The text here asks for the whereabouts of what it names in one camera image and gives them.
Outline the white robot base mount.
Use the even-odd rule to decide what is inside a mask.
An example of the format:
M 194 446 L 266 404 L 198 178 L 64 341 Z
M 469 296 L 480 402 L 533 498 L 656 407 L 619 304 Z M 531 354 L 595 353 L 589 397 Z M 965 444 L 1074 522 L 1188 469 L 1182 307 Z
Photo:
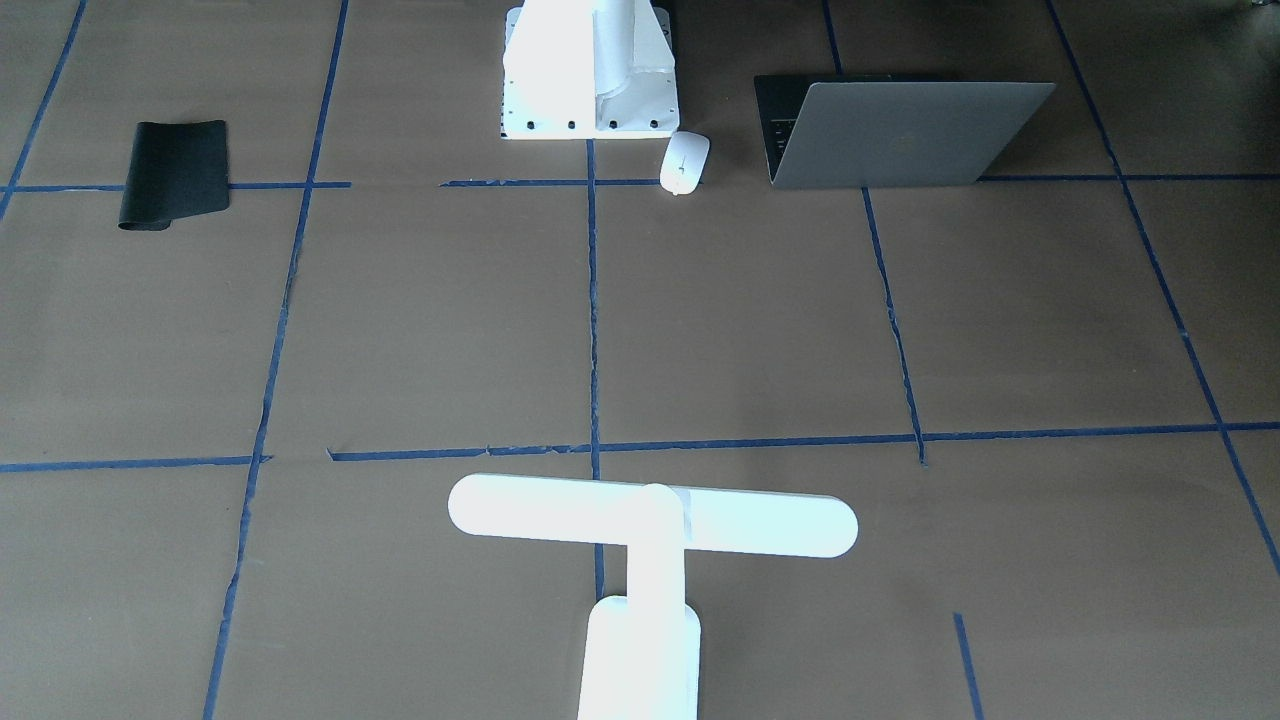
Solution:
M 525 1 L 506 13 L 500 137 L 668 138 L 680 127 L 671 9 Z

